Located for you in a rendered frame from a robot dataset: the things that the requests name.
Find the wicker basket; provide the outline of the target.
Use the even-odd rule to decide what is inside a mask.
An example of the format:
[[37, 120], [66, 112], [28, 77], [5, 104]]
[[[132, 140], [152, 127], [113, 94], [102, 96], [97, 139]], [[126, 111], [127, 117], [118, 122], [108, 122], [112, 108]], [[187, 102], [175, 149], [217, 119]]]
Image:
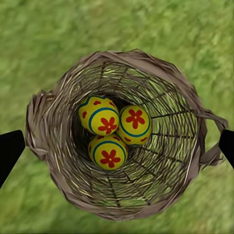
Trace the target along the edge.
[[[100, 68], [100, 74], [87, 78], [91, 76], [91, 73], [83, 73], [94, 66]], [[107, 67], [111, 66], [123, 68], [123, 70], [114, 75], [105, 76]], [[143, 79], [128, 72], [129, 69], [141, 72]], [[162, 93], [159, 93], [156, 88], [149, 87], [147, 81], [153, 77], [156, 78]], [[123, 85], [123, 79], [126, 78], [137, 85], [131, 84], [128, 87]], [[148, 93], [153, 90], [156, 94], [154, 99], [144, 94], [140, 87], [146, 89]], [[126, 92], [126, 89], [142, 102], [136, 102], [128, 95], [124, 96], [123, 92]], [[91, 95], [114, 98], [123, 106], [134, 104], [143, 107], [148, 103], [152, 106], [155, 100], [158, 104], [161, 102], [167, 107], [168, 113], [162, 114], [161, 118], [172, 120], [170, 126], [173, 127], [173, 131], [171, 133], [169, 127], [166, 132], [151, 133], [147, 145], [154, 142], [155, 136], [157, 137], [155, 147], [159, 147], [159, 150], [149, 149], [148, 155], [151, 158], [155, 157], [154, 160], [147, 166], [142, 163], [138, 166], [138, 170], [143, 169], [143, 173], [152, 175], [152, 178], [145, 184], [141, 186], [136, 184], [139, 178], [144, 178], [142, 172], [130, 178], [124, 167], [113, 171], [102, 170], [94, 164], [85, 149], [78, 145], [81, 143], [78, 133], [78, 107], [82, 100]], [[183, 103], [180, 95], [183, 97]], [[165, 96], [179, 108], [172, 110], [164, 99]], [[195, 116], [195, 124], [192, 114]], [[174, 120], [174, 116], [180, 119], [180, 125]], [[190, 118], [187, 122], [186, 133], [183, 129], [185, 116]], [[209, 165], [217, 166], [222, 163], [220, 159], [222, 151], [219, 144], [205, 152], [207, 119], [215, 121], [220, 133], [224, 129], [229, 129], [227, 119], [216, 116], [210, 108], [204, 109], [194, 85], [175, 64], [137, 49], [126, 52], [95, 51], [80, 57], [56, 81], [53, 90], [41, 89], [37, 95], [32, 94], [30, 103], [27, 105], [25, 147], [29, 148], [40, 161], [46, 163], [56, 187], [66, 201], [79, 210], [92, 212], [103, 220], [111, 222], [148, 219], [163, 213], [167, 208], [179, 202], [185, 190], [197, 178], [200, 170], [204, 170]], [[90, 132], [87, 136], [89, 139], [93, 138]], [[171, 139], [173, 139], [172, 145]], [[183, 145], [185, 145], [183, 159], [171, 156], [176, 153], [177, 146], [178, 156], [181, 156]], [[132, 163], [136, 154], [143, 149], [143, 145], [133, 147], [128, 154], [126, 164]], [[173, 168], [176, 163], [178, 165]], [[157, 170], [156, 173], [149, 169], [150, 167], [154, 171]], [[170, 175], [169, 178], [167, 178], [168, 175]], [[123, 187], [115, 187], [111, 177], [115, 177], [117, 182], [122, 181], [122, 184], [132, 187], [129, 193], [136, 195], [137, 192], [141, 200], [146, 201], [147, 206], [122, 206], [120, 202], [128, 200], [128, 196], [118, 198], [117, 192], [122, 191]], [[147, 198], [145, 194], [158, 181], [161, 186]], [[107, 188], [107, 196], [94, 189], [96, 184]], [[168, 188], [172, 190], [162, 195]], [[96, 201], [106, 200], [116, 205], [96, 204]]]

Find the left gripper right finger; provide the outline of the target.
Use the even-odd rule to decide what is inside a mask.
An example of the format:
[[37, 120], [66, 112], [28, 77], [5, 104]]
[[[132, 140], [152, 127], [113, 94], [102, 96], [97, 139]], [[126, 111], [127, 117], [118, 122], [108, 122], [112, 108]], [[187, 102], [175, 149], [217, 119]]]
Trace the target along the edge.
[[227, 159], [234, 168], [234, 131], [224, 129], [219, 140], [219, 148], [222, 151], [224, 159]]

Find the easter egg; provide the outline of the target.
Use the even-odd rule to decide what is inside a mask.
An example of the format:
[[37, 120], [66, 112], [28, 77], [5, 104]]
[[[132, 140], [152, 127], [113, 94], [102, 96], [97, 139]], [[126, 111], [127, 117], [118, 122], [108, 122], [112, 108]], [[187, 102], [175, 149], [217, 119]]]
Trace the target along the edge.
[[153, 132], [150, 113], [141, 106], [128, 105], [119, 111], [119, 124], [115, 131], [128, 147], [145, 145]]
[[78, 122], [93, 135], [115, 133], [119, 124], [119, 108], [115, 102], [101, 95], [91, 95], [79, 104]]
[[116, 133], [94, 135], [88, 140], [87, 154], [102, 170], [113, 171], [124, 167], [129, 149]]

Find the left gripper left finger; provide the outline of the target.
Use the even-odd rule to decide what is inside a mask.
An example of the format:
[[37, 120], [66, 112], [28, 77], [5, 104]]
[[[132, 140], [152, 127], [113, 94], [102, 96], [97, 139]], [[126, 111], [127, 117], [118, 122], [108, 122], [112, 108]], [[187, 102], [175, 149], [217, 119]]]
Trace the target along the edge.
[[0, 135], [0, 188], [25, 148], [21, 130]]

